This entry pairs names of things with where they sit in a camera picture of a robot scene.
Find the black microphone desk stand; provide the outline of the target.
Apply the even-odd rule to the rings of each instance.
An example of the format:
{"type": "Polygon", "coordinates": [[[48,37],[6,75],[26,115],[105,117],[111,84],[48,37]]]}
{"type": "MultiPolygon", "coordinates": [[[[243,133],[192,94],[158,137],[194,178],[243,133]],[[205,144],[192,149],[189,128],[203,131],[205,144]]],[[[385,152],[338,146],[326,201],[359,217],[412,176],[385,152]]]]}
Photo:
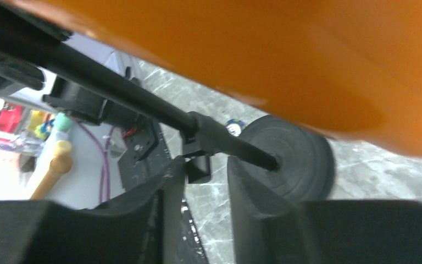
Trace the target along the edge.
{"type": "Polygon", "coordinates": [[[56,73],[55,88],[43,102],[92,125],[123,130],[155,122],[180,132],[190,184],[212,178],[210,158],[228,155],[228,174],[257,180],[289,201],[323,200],[332,189],[335,161],[328,141],[272,115],[232,136],[213,118],[186,113],[143,90],[126,70],[118,74],[69,43],[88,44],[74,34],[10,4],[0,2],[0,77],[35,90],[43,69],[56,73]]]}

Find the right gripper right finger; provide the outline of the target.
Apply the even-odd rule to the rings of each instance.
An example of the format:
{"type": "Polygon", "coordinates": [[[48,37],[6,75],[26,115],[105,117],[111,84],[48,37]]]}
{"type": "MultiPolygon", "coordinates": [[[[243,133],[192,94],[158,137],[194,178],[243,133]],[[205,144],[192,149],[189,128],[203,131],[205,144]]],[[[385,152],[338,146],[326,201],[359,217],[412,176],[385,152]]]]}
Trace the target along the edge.
{"type": "Polygon", "coordinates": [[[289,202],[229,158],[236,263],[422,263],[422,203],[289,202]]]}

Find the orange toy microphone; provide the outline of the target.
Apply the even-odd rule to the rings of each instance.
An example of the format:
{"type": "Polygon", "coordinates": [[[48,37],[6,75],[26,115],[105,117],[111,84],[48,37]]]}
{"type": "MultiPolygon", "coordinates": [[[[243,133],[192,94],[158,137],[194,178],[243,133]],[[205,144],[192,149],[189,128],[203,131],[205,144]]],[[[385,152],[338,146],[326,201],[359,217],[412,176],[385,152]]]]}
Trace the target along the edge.
{"type": "Polygon", "coordinates": [[[422,1],[11,1],[337,140],[422,157],[422,1]]]}

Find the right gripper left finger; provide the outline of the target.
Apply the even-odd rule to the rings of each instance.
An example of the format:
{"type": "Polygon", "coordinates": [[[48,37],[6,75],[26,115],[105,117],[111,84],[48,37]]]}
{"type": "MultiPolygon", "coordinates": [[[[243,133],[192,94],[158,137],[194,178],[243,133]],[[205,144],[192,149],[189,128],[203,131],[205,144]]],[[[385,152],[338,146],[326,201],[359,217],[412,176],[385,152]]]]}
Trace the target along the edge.
{"type": "Polygon", "coordinates": [[[174,263],[185,160],[94,209],[0,201],[0,263],[174,263]]]}

